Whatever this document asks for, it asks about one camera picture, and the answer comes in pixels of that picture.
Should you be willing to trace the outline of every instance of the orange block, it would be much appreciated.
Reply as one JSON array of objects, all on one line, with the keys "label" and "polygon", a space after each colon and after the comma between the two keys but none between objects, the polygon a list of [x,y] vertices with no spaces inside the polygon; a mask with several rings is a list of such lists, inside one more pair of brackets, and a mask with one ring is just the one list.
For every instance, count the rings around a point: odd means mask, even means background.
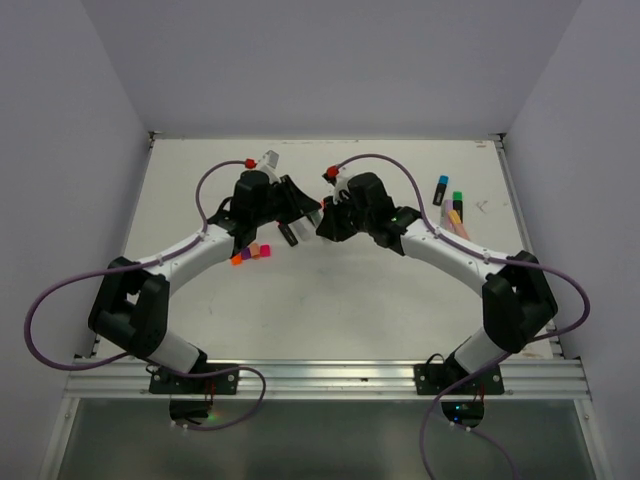
[{"label": "orange block", "polygon": [[251,253],[251,258],[260,258],[260,245],[257,243],[249,245],[249,253]]}]

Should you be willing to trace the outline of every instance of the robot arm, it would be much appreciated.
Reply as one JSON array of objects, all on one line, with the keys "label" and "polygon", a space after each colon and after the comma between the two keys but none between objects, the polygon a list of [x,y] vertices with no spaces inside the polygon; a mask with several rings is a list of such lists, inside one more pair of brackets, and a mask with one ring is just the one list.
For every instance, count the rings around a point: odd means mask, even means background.
[{"label": "robot arm", "polygon": [[[258,227],[266,223],[293,225],[305,238],[301,219],[316,218],[321,205],[302,193],[288,176],[279,178],[275,174],[277,161],[277,154],[270,151],[257,164],[249,164],[236,182],[229,209],[222,208],[223,204],[207,220],[206,232],[196,232],[137,262],[123,257],[114,260],[109,268],[153,260],[158,264],[105,277],[89,315],[89,328],[138,358],[183,373],[205,371],[206,354],[167,329],[169,298],[209,267],[249,246]],[[163,261],[194,239],[199,243],[193,248]]]},{"label": "robot arm", "polygon": [[[325,179],[335,186],[324,200],[324,217],[316,233],[332,241],[368,233],[375,243],[399,255],[430,263],[452,275],[482,297],[483,326],[444,362],[427,373],[431,383],[446,387],[474,373],[505,353],[517,353],[557,313],[553,294],[542,272],[478,260],[442,241],[449,235],[431,233],[420,212],[396,207],[373,173],[350,176],[343,167]],[[472,242],[456,242],[485,258],[511,258]],[[516,260],[537,262],[525,251]]]}]

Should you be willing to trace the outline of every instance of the purple cable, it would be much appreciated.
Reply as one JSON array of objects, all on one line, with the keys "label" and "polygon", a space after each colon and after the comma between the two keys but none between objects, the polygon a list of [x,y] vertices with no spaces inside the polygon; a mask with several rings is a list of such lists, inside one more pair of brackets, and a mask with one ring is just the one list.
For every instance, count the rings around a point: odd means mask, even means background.
[{"label": "purple cable", "polygon": [[[200,219],[202,220],[202,232],[206,233],[207,229],[208,229],[208,224],[207,224],[207,216],[204,213],[204,209],[202,208],[202,203],[200,201],[200,191],[202,189],[202,185],[204,184],[205,180],[209,177],[209,175],[211,175],[213,172],[215,172],[216,170],[218,170],[219,168],[225,167],[227,165],[244,165],[244,162],[240,161],[240,160],[229,160],[226,162],[221,162],[213,167],[211,167],[209,170],[207,170],[205,172],[205,174],[200,178],[200,180],[198,181],[198,185],[196,186],[196,192],[195,192],[195,200],[196,200],[196,209],[198,210],[198,215],[200,215]],[[189,242],[187,245],[185,245],[182,248],[179,248],[173,252],[171,252],[168,255],[165,255],[163,257],[163,261],[167,261],[167,260],[172,260],[174,258],[176,258],[179,255],[182,255],[185,252],[188,252],[189,250],[191,250],[193,247],[195,247],[198,243],[200,243],[200,237],[195,237],[193,239],[193,241]],[[149,267],[154,267],[156,265],[158,265],[160,263],[160,260],[152,260],[146,263],[140,263],[140,264],[136,264],[136,265],[130,265],[127,267],[117,267],[117,268],[108,268],[108,269],[102,269],[102,270],[94,270],[92,272],[87,272],[87,273],[81,273],[79,275],[74,275],[72,277],[69,277],[65,280],[61,280],[58,283],[55,283],[53,285],[51,285],[50,287],[46,288],[45,290],[43,290],[37,297],[36,299],[33,301],[33,303],[31,304],[31,306],[29,307],[29,310],[27,311],[27,315],[24,321],[24,341],[27,344],[27,349],[29,349],[29,352],[31,353],[31,355],[33,355],[35,357],[36,360],[38,360],[40,363],[43,363],[44,365],[53,368],[55,370],[63,370],[63,371],[67,371],[67,372],[77,372],[77,371],[82,371],[82,370],[92,370],[94,368],[98,368],[101,367],[103,365],[107,365],[109,363],[115,362],[116,360],[119,360],[121,358],[124,358],[128,355],[127,352],[123,352],[120,353],[118,355],[114,355],[113,357],[109,357],[109,358],[105,358],[104,360],[100,360],[94,363],[90,363],[87,365],[66,365],[63,363],[58,363],[58,362],[54,362],[53,360],[45,357],[39,350],[38,348],[35,346],[35,343],[33,342],[33,335],[31,332],[31,325],[33,324],[33,318],[34,315],[36,313],[36,310],[38,309],[38,307],[40,306],[40,304],[44,301],[45,298],[47,298],[49,295],[51,295],[53,292],[55,292],[56,290],[61,289],[62,287],[66,287],[67,285],[71,285],[72,283],[76,283],[79,282],[81,280],[86,280],[88,278],[94,278],[94,277],[103,277],[103,276],[107,276],[107,275],[115,275],[118,273],[126,273],[126,272],[133,272],[136,270],[142,270],[144,268],[149,268]],[[235,425],[237,423],[242,422],[243,420],[246,420],[247,418],[249,418],[250,416],[252,416],[254,413],[256,413],[258,411],[258,409],[260,408],[261,404],[262,404],[262,399],[264,398],[266,389],[267,389],[267,382],[266,379],[264,378],[264,376],[256,369],[251,368],[251,367],[234,367],[234,368],[229,368],[226,370],[220,370],[217,372],[208,372],[208,373],[200,373],[200,374],[188,374],[188,373],[183,373],[183,372],[178,372],[175,370],[170,370],[171,373],[173,373],[174,375],[178,375],[184,378],[210,378],[210,377],[216,377],[218,375],[223,375],[223,374],[228,374],[231,372],[237,372],[240,370],[246,370],[249,372],[252,372],[254,374],[256,374],[258,377],[260,377],[260,380],[262,381],[262,392],[260,393],[260,397],[258,398],[256,404],[253,406],[253,408],[251,408],[248,412],[246,412],[244,415],[236,418],[235,420],[231,420],[230,422],[221,424],[221,425],[216,425],[213,427],[197,427],[197,426],[190,426],[189,428],[191,430],[200,430],[200,431],[212,431],[212,430],[221,430],[223,428],[227,428],[230,427],[232,425]]]},{"label": "purple cable", "polygon": [[[392,163],[393,165],[395,165],[396,167],[398,167],[400,170],[402,170],[402,172],[406,175],[406,177],[409,179],[409,182],[411,183],[411,186],[413,187],[413,190],[416,194],[416,199],[418,201],[418,207],[420,209],[420,215],[422,217],[422,221],[425,223],[427,229],[431,232],[431,233],[435,233],[435,229],[433,227],[433,225],[431,224],[431,222],[429,221],[429,218],[427,217],[427,213],[426,210],[424,208],[424,201],[422,199],[422,195],[420,193],[420,189],[418,187],[418,183],[416,182],[415,178],[413,178],[413,176],[411,175],[411,173],[409,172],[409,170],[407,170],[407,168],[402,165],[400,162],[398,162],[397,160],[388,157],[386,155],[381,155],[379,153],[365,153],[365,154],[361,154],[361,155],[355,155],[353,157],[350,157],[348,159],[346,159],[345,161],[337,164],[336,166],[338,167],[338,169],[348,165],[351,162],[354,162],[356,160],[360,160],[362,158],[377,158],[380,160],[385,160],[389,163]],[[445,235],[445,234],[440,234],[439,238],[441,238],[445,243],[447,243],[448,245],[451,245],[452,247],[460,250],[463,253],[466,253],[467,255],[470,255],[474,258],[480,259],[480,260],[485,260],[484,257],[482,255],[480,255],[479,253],[474,252],[473,250],[465,247],[464,245],[461,245],[460,243],[456,242],[453,238]],[[550,333],[546,333],[543,335],[539,335],[537,337],[535,337],[532,342],[537,342],[539,340],[544,340],[546,338],[551,338],[551,337],[555,337],[555,336],[559,336],[559,335],[563,335],[565,333],[571,332],[573,330],[575,330],[576,328],[580,327],[580,325],[582,325],[587,318],[589,317],[589,313],[591,312],[591,301],[589,299],[589,296],[587,295],[587,292],[584,290],[584,288],[572,277],[570,277],[569,275],[567,275],[566,273],[553,268],[553,267],[547,267],[544,265],[540,265],[538,263],[531,263],[531,262],[523,262],[523,261],[519,261],[519,260],[511,260],[511,259],[503,259],[503,258],[495,258],[495,257],[489,257],[488,261],[490,263],[495,263],[495,264],[500,264],[500,265],[511,265],[511,266],[515,266],[515,267],[523,267],[523,268],[533,268],[536,270],[542,270],[543,272],[548,272],[551,273],[552,275],[555,275],[557,277],[562,278],[563,280],[565,280],[566,282],[568,282],[569,284],[571,284],[571,286],[573,286],[576,291],[580,294],[580,297],[582,298],[582,301],[584,303],[584,310],[582,312],[582,315],[580,316],[580,318],[578,318],[578,320],[576,320],[574,323],[572,323],[571,325],[565,327],[565,328],[561,328],[559,330],[556,330],[555,332],[550,332]],[[440,394],[438,394],[438,396],[436,396],[436,398],[434,399],[433,403],[431,404],[431,406],[427,409],[427,411],[425,412],[425,415],[422,419],[422,424],[420,426],[420,455],[422,457],[422,463],[424,465],[425,470],[427,471],[427,473],[429,474],[429,476],[432,478],[432,480],[435,480],[435,475],[433,474],[433,471],[431,469],[431,466],[429,465],[429,461],[427,460],[427,456],[426,453],[424,451],[424,434],[425,434],[425,430],[426,430],[426,426],[427,426],[427,421],[429,420],[430,415],[433,413],[433,411],[435,410],[436,406],[438,405],[438,403],[440,402],[440,400],[442,399],[442,397],[444,395],[446,395],[447,393],[451,392],[452,390],[455,390],[456,388],[464,385],[465,383],[467,383],[470,380],[473,380],[474,378],[476,378],[478,375],[481,375],[482,373],[484,373],[485,371],[490,370],[491,368],[497,366],[500,362],[506,360],[510,355],[509,354],[505,354],[502,357],[500,357],[499,359],[490,362],[489,364],[487,364],[486,366],[484,366],[483,368],[481,368],[480,370],[466,376],[465,378],[459,380],[458,382],[454,383],[453,385],[447,387],[446,389],[444,389]],[[507,459],[507,461],[509,462],[509,466],[511,467],[511,472],[513,475],[514,479],[519,479],[520,474],[518,473],[516,467],[515,467],[515,463],[513,462],[513,459],[511,458],[511,456],[508,454],[508,452],[501,446],[499,445],[495,440],[493,440],[491,437],[489,437],[487,434],[485,433],[481,433],[479,431],[476,430],[472,430],[474,433],[476,433],[478,436],[484,438],[485,440],[491,442],[493,445],[495,445],[501,452],[502,454],[505,456],[505,458]]]},{"label": "purple cable", "polygon": [[267,392],[266,378],[264,378],[264,375],[262,375],[262,373],[260,373],[258,370],[251,367],[232,367],[232,368],[225,368],[224,370],[218,370],[217,372],[206,372],[206,373],[182,373],[176,370],[172,370],[170,368],[167,368],[166,370],[168,372],[173,373],[174,375],[179,375],[183,378],[211,378],[211,377],[217,377],[218,375],[228,375],[229,373],[247,371],[247,372],[256,374],[258,377],[260,377],[260,381],[262,382],[262,391],[260,392],[260,396],[258,397],[258,400],[256,400],[253,407],[251,407],[247,412],[240,415],[238,418],[230,420],[226,423],[222,423],[220,425],[213,425],[210,427],[203,427],[202,425],[189,425],[186,423],[183,424],[183,425],[186,425],[189,430],[197,430],[199,432],[213,432],[215,430],[222,430],[223,428],[228,428],[228,427],[232,427],[233,425],[237,425],[238,423],[245,421],[247,418],[251,417],[258,411],[258,409],[262,406],[262,400],[264,399],[264,395]]}]

